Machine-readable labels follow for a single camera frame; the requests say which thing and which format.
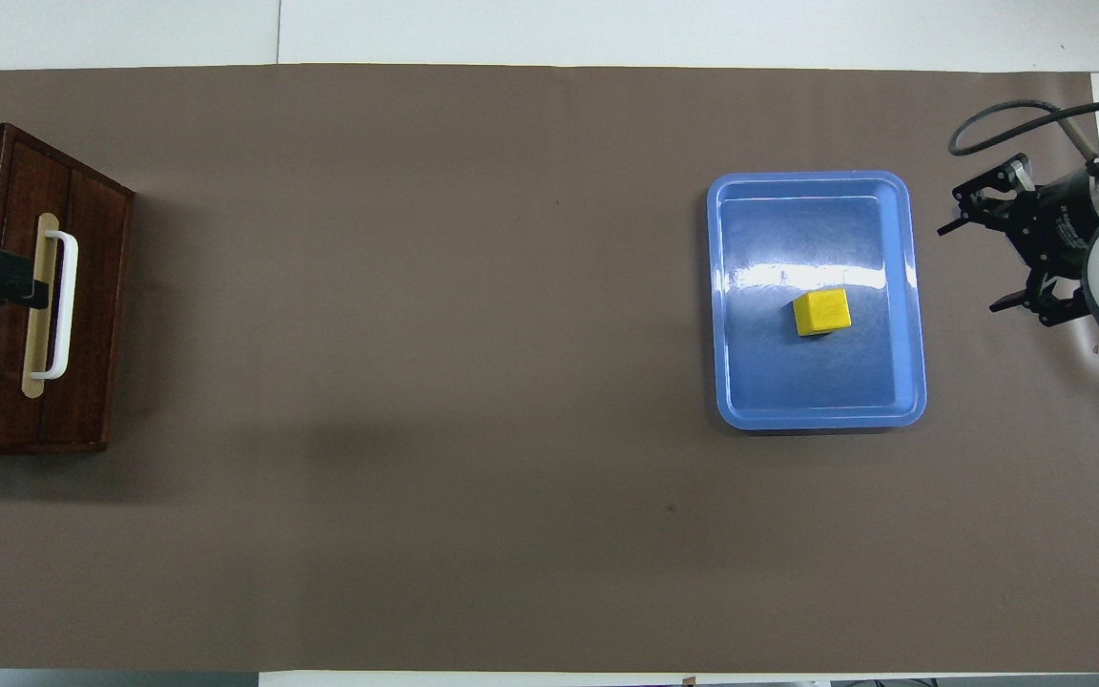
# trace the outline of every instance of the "beige handle plate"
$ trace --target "beige handle plate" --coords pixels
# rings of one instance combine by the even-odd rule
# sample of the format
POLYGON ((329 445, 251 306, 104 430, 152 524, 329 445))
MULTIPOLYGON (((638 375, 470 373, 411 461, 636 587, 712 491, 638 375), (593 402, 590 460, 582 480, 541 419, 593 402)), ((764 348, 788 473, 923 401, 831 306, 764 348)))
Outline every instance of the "beige handle plate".
MULTIPOLYGON (((43 213, 36 221, 36 252, 33 258, 32 278, 48 285, 49 304, 54 301, 54 272, 57 266, 57 246, 48 241, 45 232, 57 231, 57 218, 43 213)), ((52 308, 27 310, 27 335, 23 348, 23 377, 19 387, 23 395, 35 399, 44 394, 45 380, 35 379, 34 372, 43 372, 48 358, 48 317, 52 308)))

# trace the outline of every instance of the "yellow cube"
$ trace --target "yellow cube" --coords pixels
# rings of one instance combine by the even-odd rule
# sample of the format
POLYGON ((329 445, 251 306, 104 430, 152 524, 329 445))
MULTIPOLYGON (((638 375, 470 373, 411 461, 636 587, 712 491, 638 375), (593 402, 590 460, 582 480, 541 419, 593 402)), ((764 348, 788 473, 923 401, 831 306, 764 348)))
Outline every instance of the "yellow cube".
POLYGON ((792 302, 795 330, 800 336, 828 334, 851 325, 851 310, 845 288, 824 288, 806 292, 792 302))

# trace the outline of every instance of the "black cable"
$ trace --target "black cable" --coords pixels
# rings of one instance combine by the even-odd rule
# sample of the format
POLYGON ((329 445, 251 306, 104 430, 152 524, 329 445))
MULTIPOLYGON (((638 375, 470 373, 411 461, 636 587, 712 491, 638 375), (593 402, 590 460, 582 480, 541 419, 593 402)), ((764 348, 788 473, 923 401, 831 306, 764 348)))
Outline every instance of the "black cable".
MULTIPOLYGON (((986 110, 981 110, 981 112, 978 112, 972 118, 965 120, 965 122, 961 123, 961 126, 956 126, 956 131, 952 132, 952 138, 947 141, 947 152, 952 153, 952 155, 972 155, 973 153, 986 151, 986 148, 990 148, 991 145, 999 145, 1000 143, 1003 143, 1003 141, 1015 138, 1020 134, 1026 134, 1026 132, 1033 131, 1039 126, 1045 126, 1047 123, 1064 122, 1068 119, 1080 117, 1080 114, 1099 112, 1099 103, 1077 104, 1074 106, 1074 108, 1066 108, 1046 113, 1044 117, 1026 121, 1019 126, 1012 126, 1012 129, 1003 131, 1002 134, 991 135, 990 138, 974 143, 973 145, 965 145, 964 147, 961 145, 961 135, 965 134, 965 130, 973 126, 974 123, 981 121, 988 117, 988 114, 1002 112, 1002 110, 1008 109, 1024 108, 1025 106, 1030 106, 1030 108, 1037 108, 1037 106, 1041 106, 1041 109, 1047 110, 1047 108, 1045 108, 1046 104, 1050 103, 1042 103, 1042 101, 1039 100, 1010 100, 1007 103, 991 104, 986 110)), ((1090 162, 1089 157, 1086 155, 1085 159, 1090 162)))

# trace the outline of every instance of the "drawer handle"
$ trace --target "drawer handle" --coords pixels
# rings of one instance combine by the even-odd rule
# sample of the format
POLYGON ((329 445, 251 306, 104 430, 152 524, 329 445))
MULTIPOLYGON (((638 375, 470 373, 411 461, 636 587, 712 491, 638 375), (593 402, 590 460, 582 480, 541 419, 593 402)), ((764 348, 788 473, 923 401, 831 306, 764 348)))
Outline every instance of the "drawer handle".
POLYGON ((54 332, 54 363, 45 372, 32 373, 34 379, 57 379, 66 374, 70 358, 70 325, 75 320, 75 277, 79 270, 79 242, 65 231, 45 230, 46 239, 62 243, 62 287, 57 299, 57 326, 54 332))

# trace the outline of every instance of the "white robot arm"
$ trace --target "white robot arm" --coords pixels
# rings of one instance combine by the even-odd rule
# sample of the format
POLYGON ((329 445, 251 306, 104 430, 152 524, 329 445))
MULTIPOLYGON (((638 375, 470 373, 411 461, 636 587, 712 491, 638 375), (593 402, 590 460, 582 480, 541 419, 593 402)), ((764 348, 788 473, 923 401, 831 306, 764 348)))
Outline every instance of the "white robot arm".
POLYGON ((965 155, 1056 122, 1072 136, 1086 160, 1085 169, 1042 186, 1033 182, 1029 157, 1017 154, 952 190, 952 198, 958 203, 958 217, 942 226, 939 234, 947 234, 965 223, 980 223, 1007 235, 1030 268, 1024 289, 995 301, 991 312, 1025 308, 1037 313, 1045 326, 1091 314, 1099 324, 1099 152, 1091 148, 1068 121, 1076 114, 1098 110, 1099 103, 1061 110, 1035 100, 1010 101, 974 114, 952 135, 950 152, 965 155), (981 143, 961 147, 961 134, 969 125, 989 113, 1013 108, 1042 109, 1048 113, 981 143), (988 196, 987 191, 1011 196, 1003 199, 988 196), (1067 299, 1054 292, 1061 278, 1080 282, 1067 299))

